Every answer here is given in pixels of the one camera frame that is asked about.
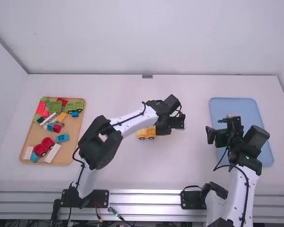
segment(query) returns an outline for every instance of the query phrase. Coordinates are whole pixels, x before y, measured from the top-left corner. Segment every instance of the red toy block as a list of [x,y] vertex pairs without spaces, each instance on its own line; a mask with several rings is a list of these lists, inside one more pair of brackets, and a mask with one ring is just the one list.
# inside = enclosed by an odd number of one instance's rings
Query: red toy block
[[42,114],[43,111],[44,111],[44,109],[45,109],[45,106],[46,106],[46,102],[40,102],[40,103],[39,103],[39,106],[38,106],[38,108],[37,108],[36,113],[37,113],[37,114]]
[[59,133],[59,132],[61,131],[61,128],[62,128],[61,125],[55,124],[55,125],[53,126],[53,131],[56,132],[56,133]]
[[49,117],[49,112],[43,111],[41,116],[44,117],[44,118],[47,118],[47,117]]
[[57,101],[61,101],[62,102],[62,106],[66,106],[66,104],[68,103],[68,101],[64,98],[57,98]]

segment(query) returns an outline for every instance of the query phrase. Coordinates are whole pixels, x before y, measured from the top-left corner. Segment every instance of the blue mat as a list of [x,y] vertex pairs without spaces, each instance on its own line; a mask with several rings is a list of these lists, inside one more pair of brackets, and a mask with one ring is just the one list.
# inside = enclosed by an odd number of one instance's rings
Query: blue mat
[[[257,125],[265,129],[261,115],[255,100],[251,98],[212,98],[209,102],[212,116],[213,127],[215,129],[225,129],[225,123],[218,123],[218,120],[225,118],[229,114],[238,114],[241,116],[241,122],[244,126],[244,135],[250,129],[251,125]],[[225,148],[217,148],[217,159],[220,160]],[[274,157],[269,146],[269,140],[263,145],[258,160],[263,166],[271,166],[274,163]],[[223,158],[222,165],[229,164],[227,155]]]

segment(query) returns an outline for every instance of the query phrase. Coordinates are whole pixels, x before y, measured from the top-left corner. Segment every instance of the teal toy block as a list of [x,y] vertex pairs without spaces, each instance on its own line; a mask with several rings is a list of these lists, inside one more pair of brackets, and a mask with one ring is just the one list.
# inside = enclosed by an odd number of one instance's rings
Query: teal toy block
[[39,161],[40,157],[38,157],[34,152],[32,153],[30,159],[36,163],[37,161]]
[[73,111],[73,112],[71,113],[71,116],[72,116],[72,117],[79,117],[78,111]]
[[47,130],[48,131],[53,131],[53,126],[54,126],[55,124],[54,123],[49,123],[48,125],[47,125]]
[[70,140],[69,134],[63,134],[63,135],[57,136],[56,143],[62,143],[68,140]]

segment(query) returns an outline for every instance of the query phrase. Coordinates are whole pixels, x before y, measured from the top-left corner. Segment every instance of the cork tray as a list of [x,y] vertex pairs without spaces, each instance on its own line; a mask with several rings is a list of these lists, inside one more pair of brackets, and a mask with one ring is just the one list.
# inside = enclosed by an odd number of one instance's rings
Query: cork tray
[[[47,97],[50,102],[56,101],[57,97]],[[59,133],[49,131],[47,129],[44,129],[42,126],[40,126],[39,123],[32,121],[32,124],[30,126],[30,129],[28,131],[25,143],[23,145],[23,148],[20,153],[19,159],[23,163],[30,163],[30,164],[46,164],[46,165],[58,165],[58,166],[67,166],[72,162],[72,154],[77,146],[79,131],[83,119],[83,114],[85,110],[85,100],[81,98],[65,98],[61,97],[69,102],[83,102],[84,108],[81,113],[79,113],[79,117],[72,117],[71,114],[67,114],[67,116],[64,118],[63,123],[64,127],[62,127],[61,131]],[[44,161],[47,155],[44,157],[41,157],[38,162],[34,163],[30,159],[25,159],[26,150],[29,146],[34,147],[37,144],[40,144],[42,140],[45,137],[50,137],[54,142],[56,142],[56,137],[58,135],[62,134],[69,134],[70,140],[66,142],[62,142],[59,145],[61,145],[61,148],[58,150],[58,153],[53,158],[51,163],[47,163]]]

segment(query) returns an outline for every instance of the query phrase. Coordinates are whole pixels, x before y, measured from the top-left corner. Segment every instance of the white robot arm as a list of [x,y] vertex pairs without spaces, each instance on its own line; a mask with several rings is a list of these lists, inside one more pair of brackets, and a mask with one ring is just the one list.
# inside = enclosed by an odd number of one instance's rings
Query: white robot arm
[[262,172],[262,163],[257,157],[270,135],[264,129],[252,125],[243,137],[239,116],[229,115],[218,122],[227,123],[227,129],[215,130],[207,126],[208,143],[213,144],[215,140],[216,147],[226,147],[230,165],[217,167],[219,162],[214,171],[229,167],[231,180],[229,192],[213,182],[203,186],[200,197],[207,207],[206,225],[252,227],[255,188]]
[[[81,199],[92,193],[96,171],[112,161],[125,137],[154,125],[157,135],[169,135],[172,128],[185,128],[185,115],[177,110],[178,107],[181,108],[181,103],[173,95],[164,101],[151,100],[143,102],[143,105],[144,107],[137,111],[111,120],[102,115],[97,117],[78,142],[82,170],[72,186],[77,189]],[[99,134],[105,135],[106,140],[103,141]]]

